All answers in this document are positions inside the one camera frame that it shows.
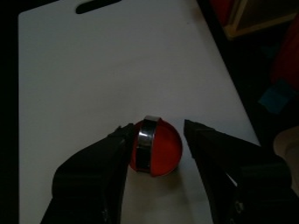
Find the white surface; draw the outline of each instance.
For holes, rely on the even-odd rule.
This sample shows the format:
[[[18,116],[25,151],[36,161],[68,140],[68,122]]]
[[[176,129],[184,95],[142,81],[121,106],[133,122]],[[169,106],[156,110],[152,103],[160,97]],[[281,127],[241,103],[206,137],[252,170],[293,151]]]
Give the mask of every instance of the white surface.
[[[178,130],[182,157],[160,178],[128,168],[121,224],[208,224],[182,120],[257,140],[196,1],[122,0],[76,15],[81,2],[18,17],[19,223],[40,223],[68,157],[149,115]]]

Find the dark background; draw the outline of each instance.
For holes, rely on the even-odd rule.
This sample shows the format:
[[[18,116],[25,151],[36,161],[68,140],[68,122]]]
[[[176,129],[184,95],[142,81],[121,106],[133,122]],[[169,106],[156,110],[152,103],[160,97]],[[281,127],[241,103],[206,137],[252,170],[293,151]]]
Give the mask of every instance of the dark background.
[[[18,223],[18,108],[17,108],[17,15],[54,0],[5,1],[1,29],[2,147],[0,150],[0,223]],[[272,150],[276,134],[299,124],[297,98],[280,115],[272,115],[257,103],[270,86],[269,68],[282,43],[289,23],[228,41],[208,0],[197,0],[212,37],[228,68],[256,137],[262,148]]]

